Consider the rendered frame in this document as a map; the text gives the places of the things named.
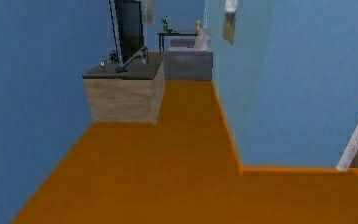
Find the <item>beige stand with dark top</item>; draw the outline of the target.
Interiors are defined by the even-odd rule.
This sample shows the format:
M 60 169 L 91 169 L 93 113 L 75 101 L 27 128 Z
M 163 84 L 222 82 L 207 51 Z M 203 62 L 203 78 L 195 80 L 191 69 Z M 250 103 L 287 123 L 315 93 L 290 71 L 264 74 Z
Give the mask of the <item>beige stand with dark top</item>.
M 165 92 L 163 56 L 151 52 L 147 63 L 135 59 L 123 73 L 116 68 L 106 63 L 82 76 L 93 121 L 156 124 Z

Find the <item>grey sofa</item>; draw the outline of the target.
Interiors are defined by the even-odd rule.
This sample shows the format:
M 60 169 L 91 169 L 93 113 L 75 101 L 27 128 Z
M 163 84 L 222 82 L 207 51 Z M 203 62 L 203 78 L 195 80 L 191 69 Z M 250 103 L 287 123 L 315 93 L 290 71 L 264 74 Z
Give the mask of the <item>grey sofa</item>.
M 210 81 L 212 79 L 212 35 L 201 29 L 195 38 L 174 38 L 164 53 L 166 80 Z

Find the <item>dark side table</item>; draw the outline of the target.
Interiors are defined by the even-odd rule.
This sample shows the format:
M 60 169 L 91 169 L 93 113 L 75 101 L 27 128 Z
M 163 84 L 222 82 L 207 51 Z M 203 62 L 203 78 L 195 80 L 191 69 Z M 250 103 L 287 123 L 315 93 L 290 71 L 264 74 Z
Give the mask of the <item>dark side table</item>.
M 160 31 L 157 33 L 158 40 L 159 40 L 159 53 L 162 54 L 165 51 L 165 37 L 172 37 L 172 36 L 180 36 L 180 37 L 186 37 L 186 36 L 194 36 L 196 37 L 198 34 L 198 31 L 194 30 L 173 30 L 173 31 Z

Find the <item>green house plant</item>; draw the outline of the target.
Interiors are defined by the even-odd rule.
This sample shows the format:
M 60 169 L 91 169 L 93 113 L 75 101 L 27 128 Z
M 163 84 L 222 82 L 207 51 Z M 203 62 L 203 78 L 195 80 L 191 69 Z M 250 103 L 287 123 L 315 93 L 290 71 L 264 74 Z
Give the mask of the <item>green house plant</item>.
M 169 27 L 169 17 L 165 16 L 161 19 L 162 30 L 167 33 L 172 33 L 173 29 Z

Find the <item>black television set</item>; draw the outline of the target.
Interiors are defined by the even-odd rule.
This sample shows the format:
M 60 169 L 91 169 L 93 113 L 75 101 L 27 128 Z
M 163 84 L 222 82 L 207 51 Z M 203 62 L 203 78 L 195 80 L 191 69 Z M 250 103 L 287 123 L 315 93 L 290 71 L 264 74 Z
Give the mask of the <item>black television set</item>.
M 109 7 L 118 58 L 116 72 L 122 73 L 135 58 L 146 55 L 148 51 L 144 44 L 141 2 L 109 0 Z

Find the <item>framed wall picture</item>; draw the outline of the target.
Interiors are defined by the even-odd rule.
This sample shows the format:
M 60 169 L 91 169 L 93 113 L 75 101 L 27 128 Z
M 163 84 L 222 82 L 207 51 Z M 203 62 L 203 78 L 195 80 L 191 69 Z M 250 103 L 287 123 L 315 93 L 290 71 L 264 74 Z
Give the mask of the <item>framed wall picture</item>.
M 222 37 L 232 45 L 234 42 L 238 0 L 225 0 Z

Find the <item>beige wall hanging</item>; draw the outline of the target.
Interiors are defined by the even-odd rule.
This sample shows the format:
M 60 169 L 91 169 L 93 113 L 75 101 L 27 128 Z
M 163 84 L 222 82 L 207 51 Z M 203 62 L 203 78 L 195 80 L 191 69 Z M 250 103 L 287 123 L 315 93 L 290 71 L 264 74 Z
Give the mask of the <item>beige wall hanging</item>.
M 141 0 L 143 23 L 151 25 L 155 21 L 154 0 Z

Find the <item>white door frame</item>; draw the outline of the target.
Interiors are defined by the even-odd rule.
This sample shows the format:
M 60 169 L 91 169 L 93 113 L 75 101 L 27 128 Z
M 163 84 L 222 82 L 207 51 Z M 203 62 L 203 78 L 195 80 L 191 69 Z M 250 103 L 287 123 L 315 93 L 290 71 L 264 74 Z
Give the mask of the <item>white door frame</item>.
M 351 165 L 356 153 L 358 152 L 358 124 L 336 166 L 336 170 L 345 172 Z

